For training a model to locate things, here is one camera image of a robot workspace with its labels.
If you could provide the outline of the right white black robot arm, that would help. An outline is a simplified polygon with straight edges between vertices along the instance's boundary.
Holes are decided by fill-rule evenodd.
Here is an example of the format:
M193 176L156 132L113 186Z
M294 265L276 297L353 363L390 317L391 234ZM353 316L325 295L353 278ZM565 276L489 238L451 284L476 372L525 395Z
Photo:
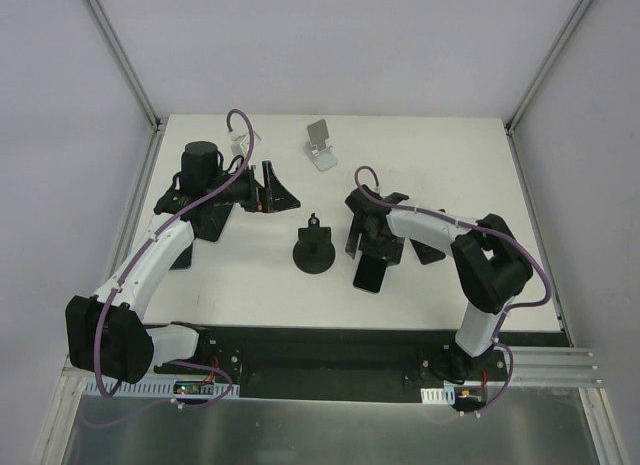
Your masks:
M464 225L442 211L420 212L406 195L382 198L368 187L353 190L345 204L353 213L345 251L361 255L355 288L378 293L387 268L400 263L406 240L428 249L427 264L453 259L468 305L450 367L461 379L476 377L486 366L484 353L492 347L499 315L533 275L504 220L489 214Z

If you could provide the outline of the black round phone stand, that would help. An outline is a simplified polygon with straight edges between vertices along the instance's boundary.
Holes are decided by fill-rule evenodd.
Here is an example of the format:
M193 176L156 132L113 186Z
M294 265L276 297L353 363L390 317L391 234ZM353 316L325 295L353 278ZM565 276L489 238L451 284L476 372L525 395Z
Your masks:
M333 266L336 251L332 243L332 230L322 226L315 213L310 215L306 227L298 229L292 257L296 267L306 274L321 274Z

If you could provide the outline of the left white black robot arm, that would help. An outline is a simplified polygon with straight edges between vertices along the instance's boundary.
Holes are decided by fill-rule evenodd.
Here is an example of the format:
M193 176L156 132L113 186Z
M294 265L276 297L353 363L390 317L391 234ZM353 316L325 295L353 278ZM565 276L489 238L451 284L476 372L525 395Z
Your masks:
M236 171L223 167L218 147L191 142L181 169L157 201L151 222L131 254L91 296L74 296L65 309L71 364L79 369L134 384L152 367L177 360L188 373L204 372L211 362L206 329L186 322L148 328L146 309L170 269L185 268L193 243L217 242L233 206L250 213L278 213L299 200L277 179L270 161L257 180L238 156Z

